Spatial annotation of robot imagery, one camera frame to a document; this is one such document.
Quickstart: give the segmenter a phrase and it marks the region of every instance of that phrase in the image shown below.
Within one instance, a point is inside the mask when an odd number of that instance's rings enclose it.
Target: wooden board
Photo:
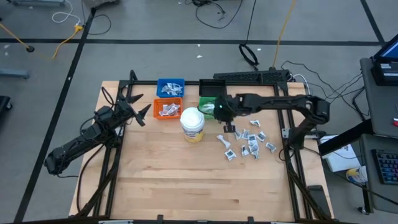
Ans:
[[[103,82],[103,86],[116,95],[118,82]],[[132,94],[144,96],[133,108],[138,111],[153,103],[155,90],[153,85],[134,85]],[[228,87],[228,94],[236,93],[274,95],[273,88],[266,86]],[[304,93],[302,83],[289,83],[290,95]],[[196,107],[198,101],[198,86],[186,86],[183,107]],[[96,109],[103,105],[106,101],[100,94]],[[261,128],[251,125],[251,119],[258,119]],[[294,119],[298,125],[303,116],[294,111]],[[239,130],[245,128],[253,134],[264,131],[266,141],[273,143],[278,151],[282,149],[276,111],[261,111],[236,118],[234,122]],[[214,120],[206,120],[204,138],[196,144],[184,140],[177,119],[159,121],[150,110],[145,123],[145,127],[140,127],[133,121],[126,128],[111,218],[153,220],[162,214],[166,220],[245,221],[248,216],[256,221],[294,220],[285,164],[278,159],[278,151],[271,154],[265,143],[260,142],[258,160],[242,157],[240,148],[247,141],[237,141],[232,134],[223,133],[222,124]],[[231,162],[224,155],[224,145],[216,138],[219,134],[232,144],[231,149],[238,155]],[[305,141],[305,146],[318,150],[316,141]],[[83,163],[94,151],[84,155]],[[104,150],[88,164],[83,175],[81,207],[98,186],[103,155]],[[323,186],[331,210],[320,157],[308,151],[302,151],[301,155],[307,185]],[[304,217],[298,190],[297,195]],[[106,191],[101,213],[107,196]],[[75,194],[70,214],[76,212]]]

